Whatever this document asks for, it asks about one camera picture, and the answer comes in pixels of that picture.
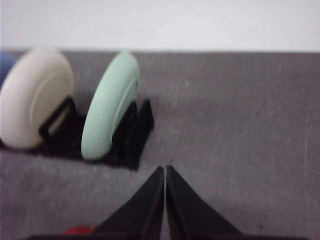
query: black base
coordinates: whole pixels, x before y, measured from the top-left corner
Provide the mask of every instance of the black base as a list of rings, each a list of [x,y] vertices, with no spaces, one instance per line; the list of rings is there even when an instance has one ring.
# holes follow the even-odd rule
[[[66,115],[63,122],[51,134],[50,127],[62,114]],[[24,152],[83,161],[81,140],[85,120],[85,115],[77,113],[73,99],[67,97],[39,128],[43,144]],[[87,162],[138,169],[141,153],[154,126],[150,101],[146,99],[139,112],[136,103],[132,102],[112,136],[110,152],[102,158]],[[0,142],[0,148],[6,146]]]

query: black pointed edge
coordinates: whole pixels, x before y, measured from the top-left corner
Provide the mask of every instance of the black pointed edge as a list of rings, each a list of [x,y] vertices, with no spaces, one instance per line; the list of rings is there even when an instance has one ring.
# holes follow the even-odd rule
[[[134,196],[99,225],[93,234],[139,235],[140,239],[158,240],[164,212],[165,174],[158,167]]]
[[[196,235],[194,234],[192,240],[308,240],[304,237],[288,237],[288,236],[256,236],[256,235]]]
[[[164,213],[165,173],[158,167],[133,197],[91,234],[34,235],[26,240],[158,240]]]
[[[191,239],[198,234],[241,234],[206,204],[171,165],[166,167],[166,208],[172,239]]]

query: red ball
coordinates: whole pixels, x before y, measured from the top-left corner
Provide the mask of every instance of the red ball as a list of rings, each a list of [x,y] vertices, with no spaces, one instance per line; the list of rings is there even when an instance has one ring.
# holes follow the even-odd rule
[[[95,229],[90,226],[75,226],[63,232],[63,235],[90,234]]]

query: black plastic stand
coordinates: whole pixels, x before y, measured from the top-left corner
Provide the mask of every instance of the black plastic stand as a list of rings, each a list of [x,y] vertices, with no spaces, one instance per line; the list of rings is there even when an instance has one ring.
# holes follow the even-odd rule
[[[63,122],[54,133],[51,133],[52,126],[60,118],[63,119]],[[83,160],[81,140],[85,120],[85,115],[77,113],[73,99],[67,97],[39,128],[43,144],[26,152]],[[110,152],[100,159],[90,161],[90,163],[104,163],[138,169],[141,153],[154,126],[150,101],[146,99],[139,112],[136,103],[132,102],[112,136]]]
[[[167,166],[166,208],[172,240],[307,240],[242,234]],[[134,196],[91,234],[39,235],[27,240],[158,240],[164,211],[164,169],[158,167]]]

